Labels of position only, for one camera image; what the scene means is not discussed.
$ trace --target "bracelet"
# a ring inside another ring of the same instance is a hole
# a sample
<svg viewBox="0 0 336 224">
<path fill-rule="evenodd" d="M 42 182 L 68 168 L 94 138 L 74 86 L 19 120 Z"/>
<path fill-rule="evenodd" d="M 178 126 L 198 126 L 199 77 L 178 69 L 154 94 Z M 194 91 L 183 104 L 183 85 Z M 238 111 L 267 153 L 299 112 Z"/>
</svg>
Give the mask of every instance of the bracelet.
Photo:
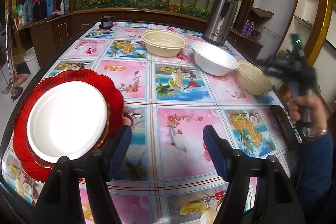
<svg viewBox="0 0 336 224">
<path fill-rule="evenodd" d="M 317 140 L 317 139 L 320 139 L 320 138 L 322 138 L 323 136 L 325 136 L 327 133 L 328 133 L 328 129 L 325 128 L 325 129 L 323 129 L 320 133 L 318 133 L 318 134 L 316 134 L 316 135 L 314 135 L 314 136 L 307 135 L 307 139 L 312 140 L 312 141 L 313 141 L 313 140 Z"/>
</svg>

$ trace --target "wooden shelf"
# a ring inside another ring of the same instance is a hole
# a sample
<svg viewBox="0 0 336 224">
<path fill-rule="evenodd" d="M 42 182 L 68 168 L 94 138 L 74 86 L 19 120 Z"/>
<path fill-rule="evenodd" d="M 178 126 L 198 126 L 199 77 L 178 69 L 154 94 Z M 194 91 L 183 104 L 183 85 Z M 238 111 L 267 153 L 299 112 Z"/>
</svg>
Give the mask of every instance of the wooden shelf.
<svg viewBox="0 0 336 224">
<path fill-rule="evenodd" d="M 312 25 L 311 23 L 309 23 L 308 21 L 306 21 L 306 20 L 304 20 L 304 19 L 302 19 L 302 18 L 300 18 L 300 17 L 298 17 L 298 16 L 295 16 L 295 15 L 294 15 L 294 19 L 295 19 L 301 26 L 303 26 L 303 27 L 305 27 L 305 28 L 307 28 L 307 29 L 309 29 L 309 30 L 311 30 L 312 27 L 313 27 L 313 25 Z"/>
</svg>

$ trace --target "printed tablecloth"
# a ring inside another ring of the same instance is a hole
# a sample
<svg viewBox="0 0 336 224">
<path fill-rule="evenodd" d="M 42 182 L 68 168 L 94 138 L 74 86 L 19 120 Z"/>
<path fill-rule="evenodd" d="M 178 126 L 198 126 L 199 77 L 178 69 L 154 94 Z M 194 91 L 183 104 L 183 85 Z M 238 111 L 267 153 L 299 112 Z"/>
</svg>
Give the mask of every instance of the printed tablecloth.
<svg viewBox="0 0 336 224">
<path fill-rule="evenodd" d="M 149 29 L 180 33 L 188 46 L 176 57 L 154 56 L 141 39 Z M 115 22 L 113 28 L 101 30 L 97 23 L 44 75 L 89 68 L 110 77 L 122 92 L 124 123 L 132 128 L 132 141 L 118 179 L 108 183 L 108 188 L 123 223 L 205 224 L 216 215 L 228 184 L 218 177 L 203 143 L 207 124 L 233 148 L 260 158 L 273 154 L 287 175 L 295 170 L 295 156 L 286 149 L 268 108 L 281 105 L 280 100 L 274 92 L 261 97 L 249 94 L 233 74 L 216 77 L 200 70 L 192 44 L 203 41 L 201 36 L 190 30 L 134 22 Z M 228 41 L 222 48 L 244 60 Z M 64 109 L 59 117 L 75 118 L 83 111 L 90 110 Z M 36 203 L 43 183 L 22 170 L 12 140 L 2 174 L 28 203 Z M 32 191 L 22 187 L 27 180 Z M 251 178 L 246 209 L 253 207 L 255 189 L 256 178 Z M 92 224 L 84 180 L 80 180 L 80 194 L 86 223 Z"/>
</svg>

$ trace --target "wooden cabinet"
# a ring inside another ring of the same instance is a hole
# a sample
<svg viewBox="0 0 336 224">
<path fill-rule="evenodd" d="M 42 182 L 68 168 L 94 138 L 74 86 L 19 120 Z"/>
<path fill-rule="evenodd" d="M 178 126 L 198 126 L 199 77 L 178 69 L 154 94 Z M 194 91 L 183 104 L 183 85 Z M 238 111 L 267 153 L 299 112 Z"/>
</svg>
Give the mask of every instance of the wooden cabinet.
<svg viewBox="0 0 336 224">
<path fill-rule="evenodd" d="M 99 21 L 107 14 L 113 15 L 115 20 L 155 22 L 200 32 L 206 29 L 204 19 L 160 10 L 111 8 L 75 11 L 49 21 L 36 22 L 25 28 L 30 30 L 40 66 L 47 64 L 55 52 L 71 39 L 78 39 L 80 33 L 92 22 Z M 258 41 L 246 38 L 234 29 L 230 30 L 228 40 L 249 60 L 255 60 L 263 47 Z"/>
</svg>

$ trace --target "sleeve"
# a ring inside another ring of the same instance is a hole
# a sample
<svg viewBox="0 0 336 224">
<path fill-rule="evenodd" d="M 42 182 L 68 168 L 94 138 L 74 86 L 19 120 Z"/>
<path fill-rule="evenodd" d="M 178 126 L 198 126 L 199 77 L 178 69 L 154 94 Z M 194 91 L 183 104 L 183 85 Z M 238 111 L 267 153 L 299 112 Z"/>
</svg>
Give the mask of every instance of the sleeve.
<svg viewBox="0 0 336 224">
<path fill-rule="evenodd" d="M 297 195 L 305 215 L 316 210 L 327 195 L 333 168 L 333 141 L 330 131 L 314 142 L 298 148 L 301 177 Z"/>
</svg>

